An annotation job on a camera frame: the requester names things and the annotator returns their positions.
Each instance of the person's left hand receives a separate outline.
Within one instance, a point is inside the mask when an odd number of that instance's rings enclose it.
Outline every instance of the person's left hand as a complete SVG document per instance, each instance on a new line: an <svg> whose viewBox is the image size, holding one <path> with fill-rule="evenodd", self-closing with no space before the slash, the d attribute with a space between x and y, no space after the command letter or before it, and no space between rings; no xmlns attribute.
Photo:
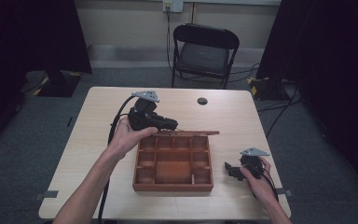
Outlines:
<svg viewBox="0 0 358 224"><path fill-rule="evenodd" d="M130 121L126 117L121 119L110 142L108 149L117 153L119 159L123 159L127 152L131 151L138 142L154 133L158 132L156 127L148 127L140 131L134 131L130 126Z"/></svg>

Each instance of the gray carpet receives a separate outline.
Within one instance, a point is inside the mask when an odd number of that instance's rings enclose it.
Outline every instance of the gray carpet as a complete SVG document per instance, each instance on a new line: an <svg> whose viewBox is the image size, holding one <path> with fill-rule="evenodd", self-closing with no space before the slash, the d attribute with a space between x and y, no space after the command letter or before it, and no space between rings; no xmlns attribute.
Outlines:
<svg viewBox="0 0 358 224"><path fill-rule="evenodd" d="M43 73L28 74L27 89ZM246 74L235 74L230 80ZM176 88L220 89L219 83L176 79ZM44 223L36 193L47 190L88 90L93 86L171 86L169 68L98 68L81 78L71 98L26 94L22 108L0 133L0 224ZM246 80L230 82L230 90L249 90ZM294 86L288 86L289 93ZM258 109L277 102L255 102ZM281 112L260 113L265 132ZM290 197L295 223L358 223L358 176L323 138L317 119L299 102L279 117L268 142Z"/></svg>

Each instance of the brown compartment tray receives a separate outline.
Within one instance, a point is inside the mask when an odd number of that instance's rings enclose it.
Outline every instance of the brown compartment tray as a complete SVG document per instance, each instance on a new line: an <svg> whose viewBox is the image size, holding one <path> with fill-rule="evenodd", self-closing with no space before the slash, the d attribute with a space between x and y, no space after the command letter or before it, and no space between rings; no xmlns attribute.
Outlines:
<svg viewBox="0 0 358 224"><path fill-rule="evenodd" d="M135 191L211 191L208 136L171 132L144 138L138 144L132 186Z"/></svg>

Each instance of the chair backrest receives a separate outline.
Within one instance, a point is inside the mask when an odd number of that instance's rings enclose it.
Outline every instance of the chair backrest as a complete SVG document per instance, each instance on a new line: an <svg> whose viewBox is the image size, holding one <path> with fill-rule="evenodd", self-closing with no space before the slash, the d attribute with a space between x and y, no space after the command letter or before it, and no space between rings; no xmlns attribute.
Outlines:
<svg viewBox="0 0 358 224"><path fill-rule="evenodd" d="M173 31L173 40L220 49L237 49L240 45L238 37L229 30L210 26L186 23Z"/></svg>

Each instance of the table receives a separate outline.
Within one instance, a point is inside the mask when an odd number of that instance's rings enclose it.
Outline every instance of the table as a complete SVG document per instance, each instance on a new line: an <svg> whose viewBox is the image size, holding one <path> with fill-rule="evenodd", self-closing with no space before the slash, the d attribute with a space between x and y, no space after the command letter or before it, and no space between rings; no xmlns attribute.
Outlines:
<svg viewBox="0 0 358 224"><path fill-rule="evenodd" d="M149 192L132 188L136 148L118 163L111 176L103 218L146 220L239 220L268 219L253 193L242 181L227 175L224 162L240 165L240 151L257 147L270 153L248 91L145 89L94 87L89 90L75 127L62 153L49 191L57 190L56 198L45 198L39 210L42 218L55 218L58 211L86 176L92 164L106 148L114 116L133 91L156 91L160 103L157 112L176 119L184 131L219 131L209 137L213 169L211 192ZM208 100L199 105L200 98ZM124 108L130 111L135 99ZM282 187L272 156L271 176L277 188ZM280 203L291 216L285 195Z"/></svg>

